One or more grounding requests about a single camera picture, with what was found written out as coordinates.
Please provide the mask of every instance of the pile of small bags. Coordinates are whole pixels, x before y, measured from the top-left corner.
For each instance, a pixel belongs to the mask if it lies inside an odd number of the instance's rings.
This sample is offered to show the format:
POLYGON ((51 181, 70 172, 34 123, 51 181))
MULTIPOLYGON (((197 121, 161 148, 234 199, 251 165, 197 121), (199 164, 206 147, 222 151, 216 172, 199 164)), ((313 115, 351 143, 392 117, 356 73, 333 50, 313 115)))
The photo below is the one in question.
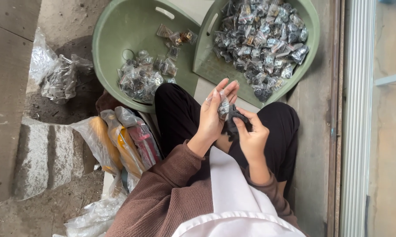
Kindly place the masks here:
POLYGON ((121 69, 117 70, 119 75, 119 87, 129 98, 152 104, 155 91, 165 82, 162 75, 166 75, 167 82, 176 83, 175 76, 178 68, 174 62, 180 52, 182 43, 195 44, 198 35, 191 30, 173 33, 165 25, 161 24, 157 35, 167 38, 164 44, 169 48, 166 55, 159 54, 153 60, 147 50, 140 50, 135 60, 128 59, 121 69))
POLYGON ((308 30, 297 10, 283 0, 230 0, 222 13, 213 50, 227 63, 233 61, 265 102, 305 59, 308 30))

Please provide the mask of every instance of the hand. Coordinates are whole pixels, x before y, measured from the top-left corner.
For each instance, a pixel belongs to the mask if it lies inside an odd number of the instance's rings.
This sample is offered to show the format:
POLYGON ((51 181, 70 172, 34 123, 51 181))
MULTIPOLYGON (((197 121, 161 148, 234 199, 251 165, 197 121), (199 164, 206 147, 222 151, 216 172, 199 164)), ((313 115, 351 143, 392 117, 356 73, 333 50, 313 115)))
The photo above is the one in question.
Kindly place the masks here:
MULTIPOLYGON (((223 79, 208 95, 207 99, 212 97, 211 101, 206 100, 201 106, 198 131, 188 143, 188 147, 197 155, 203 156, 208 148, 210 148, 211 144, 221 135, 224 119, 220 119, 218 115, 218 107, 220 104, 219 91, 221 91, 228 82, 228 78, 223 79)), ((238 90, 239 83, 237 83, 237 81, 233 81, 224 88, 225 95, 227 95, 227 99, 230 103, 236 102, 238 90)))
POLYGON ((236 109, 249 119, 253 132, 248 132, 245 123, 239 118, 233 118, 239 132, 239 144, 250 167, 266 165, 264 148, 270 131, 264 127, 258 115, 242 108, 236 109))

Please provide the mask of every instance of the woman's right hand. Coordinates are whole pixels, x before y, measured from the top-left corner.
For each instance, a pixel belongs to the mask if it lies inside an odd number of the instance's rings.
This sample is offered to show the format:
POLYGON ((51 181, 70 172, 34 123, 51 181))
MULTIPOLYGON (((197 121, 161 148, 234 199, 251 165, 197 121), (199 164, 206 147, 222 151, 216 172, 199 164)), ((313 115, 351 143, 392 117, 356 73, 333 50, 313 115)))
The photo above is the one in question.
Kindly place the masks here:
POLYGON ((236 109, 247 117, 252 124, 252 132, 248 132, 241 119, 233 118, 239 131, 239 144, 249 166, 266 165, 264 148, 270 134, 269 129, 264 127, 256 113, 239 107, 236 107, 236 109))

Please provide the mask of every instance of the black pants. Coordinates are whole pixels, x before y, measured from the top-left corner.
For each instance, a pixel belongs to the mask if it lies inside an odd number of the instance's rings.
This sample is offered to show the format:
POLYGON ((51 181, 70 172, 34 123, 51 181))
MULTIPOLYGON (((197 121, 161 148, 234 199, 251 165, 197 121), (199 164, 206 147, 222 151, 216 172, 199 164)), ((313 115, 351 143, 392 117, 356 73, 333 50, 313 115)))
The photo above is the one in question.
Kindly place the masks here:
MULTIPOLYGON (((191 139, 198 130, 201 106, 179 85, 165 83, 155 94, 155 112, 161 133, 164 156, 191 139)), ((262 124, 270 130, 264 154, 267 166, 277 181, 289 181, 290 186, 296 161, 297 129, 299 118, 296 111, 287 104, 274 102, 257 113, 262 124)), ((237 163, 246 168, 248 162, 243 155, 239 140, 229 150, 237 163)))

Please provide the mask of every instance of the concrete step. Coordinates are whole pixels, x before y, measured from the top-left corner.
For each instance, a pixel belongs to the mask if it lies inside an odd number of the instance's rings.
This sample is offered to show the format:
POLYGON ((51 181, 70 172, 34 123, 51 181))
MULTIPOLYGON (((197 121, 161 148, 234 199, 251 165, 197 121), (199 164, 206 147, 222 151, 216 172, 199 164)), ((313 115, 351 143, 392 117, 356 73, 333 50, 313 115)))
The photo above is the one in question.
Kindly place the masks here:
POLYGON ((95 158, 69 125, 23 118, 16 158, 13 195, 25 200, 55 189, 94 170, 95 158))

